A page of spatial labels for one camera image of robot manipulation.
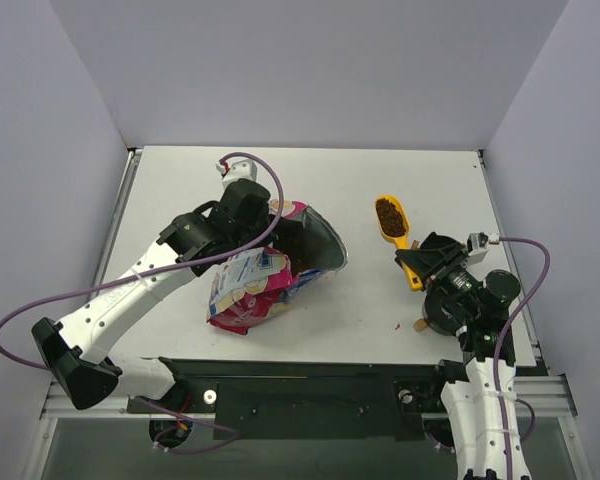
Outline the yellow plastic scoop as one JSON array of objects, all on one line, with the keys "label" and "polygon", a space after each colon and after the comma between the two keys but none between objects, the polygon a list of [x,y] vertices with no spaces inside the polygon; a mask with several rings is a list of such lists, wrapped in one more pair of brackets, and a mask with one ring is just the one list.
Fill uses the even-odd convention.
[{"label": "yellow plastic scoop", "polygon": [[382,238],[396,251],[410,249],[410,223],[400,201],[392,195],[381,195],[374,205]]}]

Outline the pink pet food bag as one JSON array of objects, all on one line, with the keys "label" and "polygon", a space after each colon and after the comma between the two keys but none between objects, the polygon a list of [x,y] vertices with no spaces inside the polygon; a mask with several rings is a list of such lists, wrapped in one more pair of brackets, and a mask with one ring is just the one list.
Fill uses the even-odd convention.
[{"label": "pink pet food bag", "polygon": [[320,277],[347,265],[340,235],[313,207],[272,200],[269,210],[282,211],[273,242],[231,257],[213,279],[206,322],[216,328],[245,335]]}]

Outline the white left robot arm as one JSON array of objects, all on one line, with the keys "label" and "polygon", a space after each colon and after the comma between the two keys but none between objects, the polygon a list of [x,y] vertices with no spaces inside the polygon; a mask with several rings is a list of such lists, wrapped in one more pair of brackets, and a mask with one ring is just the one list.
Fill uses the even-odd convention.
[{"label": "white left robot arm", "polygon": [[269,191],[247,179],[229,184],[217,201],[176,216],[118,280],[81,308],[54,322],[39,320],[32,335],[45,365],[78,410],[112,394],[140,395],[161,410],[180,408],[184,384],[158,358],[111,359],[123,335],[174,291],[211,266],[265,240]]}]

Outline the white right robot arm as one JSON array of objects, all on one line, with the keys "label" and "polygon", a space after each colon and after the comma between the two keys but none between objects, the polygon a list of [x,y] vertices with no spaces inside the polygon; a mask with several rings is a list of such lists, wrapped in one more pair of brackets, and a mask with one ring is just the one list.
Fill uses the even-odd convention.
[{"label": "white right robot arm", "polygon": [[460,242],[432,232],[417,247],[396,252],[397,263],[422,283],[423,324],[455,338],[462,352],[459,362],[440,362],[438,377],[426,386],[429,402],[448,415],[461,479],[531,476],[516,416],[510,321],[521,285],[506,270],[478,279],[468,269],[498,241],[478,233]]}]

